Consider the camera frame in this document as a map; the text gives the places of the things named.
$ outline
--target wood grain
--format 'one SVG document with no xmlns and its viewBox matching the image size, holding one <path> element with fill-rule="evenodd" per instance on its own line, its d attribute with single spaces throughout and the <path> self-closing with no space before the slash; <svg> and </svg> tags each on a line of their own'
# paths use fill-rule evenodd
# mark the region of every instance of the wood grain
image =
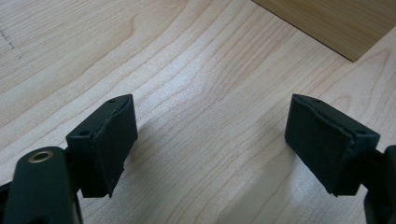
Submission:
<svg viewBox="0 0 396 224">
<path fill-rule="evenodd" d="M 132 93 L 139 139 L 85 223 L 364 223 L 285 144 L 293 92 L 396 137 L 396 30 L 351 63 L 251 1 L 0 2 L 0 184 Z"/>
<path fill-rule="evenodd" d="M 396 25 L 396 1 L 253 0 L 357 61 Z"/>
</svg>

